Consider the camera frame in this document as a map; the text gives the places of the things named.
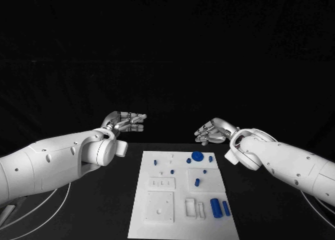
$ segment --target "blue object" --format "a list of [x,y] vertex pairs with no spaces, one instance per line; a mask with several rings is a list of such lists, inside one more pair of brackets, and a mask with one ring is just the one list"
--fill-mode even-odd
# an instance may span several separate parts
[[191,157],[197,162],[201,162],[204,160],[204,154],[200,151],[192,152]]
[[200,178],[197,178],[195,186],[200,186]]
[[211,199],[211,205],[214,218],[220,219],[223,217],[223,212],[220,207],[220,200],[217,198]]
[[227,206],[227,201],[223,201],[223,204],[224,204],[224,209],[226,209],[227,216],[231,216],[230,209],[228,209],[228,206]]

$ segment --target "black table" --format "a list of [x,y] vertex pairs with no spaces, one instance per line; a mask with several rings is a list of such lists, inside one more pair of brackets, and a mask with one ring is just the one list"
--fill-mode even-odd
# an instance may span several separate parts
[[[20,239],[126,240],[143,151],[201,151],[215,153],[241,240],[335,240],[335,229],[315,213],[301,191],[278,180],[263,167],[253,171],[241,164],[233,165],[224,157],[228,149],[228,144],[130,143],[126,157],[114,157],[107,167],[71,184],[59,213],[41,229]],[[30,216],[0,232],[0,240],[28,233],[49,219],[67,190],[68,185]],[[29,196],[6,223],[25,215],[49,194]]]

